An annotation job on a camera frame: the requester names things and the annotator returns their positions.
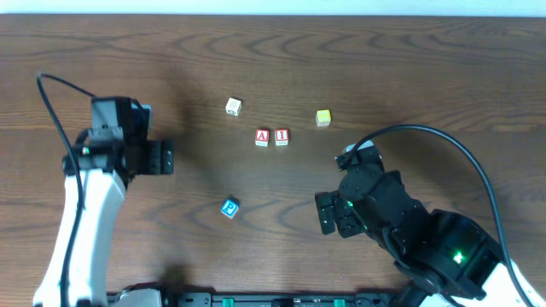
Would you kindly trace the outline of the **red letter I block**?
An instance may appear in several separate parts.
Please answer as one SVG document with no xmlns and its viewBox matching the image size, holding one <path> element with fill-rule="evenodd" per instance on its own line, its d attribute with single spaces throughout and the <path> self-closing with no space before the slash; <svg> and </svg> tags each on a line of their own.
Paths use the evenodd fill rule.
<svg viewBox="0 0 546 307">
<path fill-rule="evenodd" d="M 277 146 L 287 146 L 289 143 L 289 130 L 277 129 L 275 130 L 275 144 Z"/>
</svg>

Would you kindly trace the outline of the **red letter A block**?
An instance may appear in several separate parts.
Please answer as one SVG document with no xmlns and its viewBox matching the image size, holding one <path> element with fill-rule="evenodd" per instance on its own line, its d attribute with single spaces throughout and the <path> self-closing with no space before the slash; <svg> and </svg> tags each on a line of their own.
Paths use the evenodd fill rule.
<svg viewBox="0 0 546 307">
<path fill-rule="evenodd" d="M 257 129 L 254 140 L 256 146 L 267 147 L 270 140 L 270 131 L 265 129 Z"/>
</svg>

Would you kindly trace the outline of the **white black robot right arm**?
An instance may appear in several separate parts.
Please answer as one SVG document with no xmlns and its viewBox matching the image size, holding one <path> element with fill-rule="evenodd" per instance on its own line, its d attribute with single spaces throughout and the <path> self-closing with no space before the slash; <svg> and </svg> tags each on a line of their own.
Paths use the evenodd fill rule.
<svg viewBox="0 0 546 307">
<path fill-rule="evenodd" d="M 392 306 L 543 306 L 502 248 L 475 221 L 424 205 L 408 195 L 398 171 L 380 160 L 347 162 L 339 187 L 315 196 L 322 232 L 365 234 L 394 259 L 411 285 Z"/>
</svg>

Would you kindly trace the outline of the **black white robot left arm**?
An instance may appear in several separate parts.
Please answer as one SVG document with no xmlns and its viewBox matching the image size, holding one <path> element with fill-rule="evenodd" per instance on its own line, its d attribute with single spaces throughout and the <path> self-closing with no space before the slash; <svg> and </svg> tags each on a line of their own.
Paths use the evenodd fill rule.
<svg viewBox="0 0 546 307">
<path fill-rule="evenodd" d="M 106 274 L 111 239 L 132 178 L 85 161 L 123 149 L 116 139 L 91 142 L 92 135 L 92 129 L 84 130 L 71 150 L 80 170 L 75 172 L 64 164 L 65 208 L 53 256 L 33 297 L 34 306 L 109 305 Z"/>
</svg>

